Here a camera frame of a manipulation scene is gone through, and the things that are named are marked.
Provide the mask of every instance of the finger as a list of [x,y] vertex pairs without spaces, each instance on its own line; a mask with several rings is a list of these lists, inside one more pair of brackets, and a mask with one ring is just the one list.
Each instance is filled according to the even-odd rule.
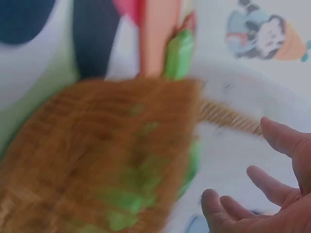
[[293,157],[297,146],[310,135],[293,130],[266,117],[261,119],[261,129],[264,138],[276,151]]
[[268,200],[278,206],[282,206],[286,198],[291,193],[297,191],[297,189],[289,187],[269,176],[259,167],[250,166],[246,172],[252,182],[266,195]]
[[239,221],[245,218],[254,218],[256,215],[245,209],[232,197],[223,196],[220,198],[220,202],[223,205],[227,214],[230,215],[234,220]]
[[218,194],[212,190],[205,190],[202,195],[202,210],[208,226],[213,233],[227,233],[232,230],[234,221],[230,220],[223,209]]

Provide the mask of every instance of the hand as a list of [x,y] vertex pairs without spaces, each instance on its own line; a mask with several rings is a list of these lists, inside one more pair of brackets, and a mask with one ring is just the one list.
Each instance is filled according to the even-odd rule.
[[247,169],[250,179],[281,210],[273,216],[258,216],[231,197],[219,198],[208,189],[202,195],[202,210],[211,233],[311,233],[311,133],[297,132],[265,117],[261,127],[271,147],[293,160],[300,189],[251,166]]

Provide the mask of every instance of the orange cartoon figure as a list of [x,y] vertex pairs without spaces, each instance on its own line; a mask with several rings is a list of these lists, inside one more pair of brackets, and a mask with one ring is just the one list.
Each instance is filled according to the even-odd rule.
[[283,17],[268,15],[251,0],[239,0],[245,13],[234,11],[227,23],[226,43],[237,57],[307,61],[311,41],[304,43]]

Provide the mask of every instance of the dark blue fabric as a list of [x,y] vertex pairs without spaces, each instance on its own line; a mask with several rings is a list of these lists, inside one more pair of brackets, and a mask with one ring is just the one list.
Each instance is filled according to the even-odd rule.
[[82,79],[107,73],[120,16],[112,0],[75,0],[73,39]]
[[0,0],[0,42],[18,45],[34,39],[54,4],[55,0]]

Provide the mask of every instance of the pink object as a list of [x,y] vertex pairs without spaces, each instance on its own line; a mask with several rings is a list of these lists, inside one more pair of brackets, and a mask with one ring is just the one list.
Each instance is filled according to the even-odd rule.
[[140,0],[140,71],[159,77],[164,71],[166,45],[179,28],[181,0]]
[[113,3],[121,16],[129,15],[136,25],[139,24],[139,0],[113,0]]
[[195,11],[192,11],[188,14],[181,26],[181,30],[191,30],[193,35],[196,36],[196,28],[197,28],[197,15]]

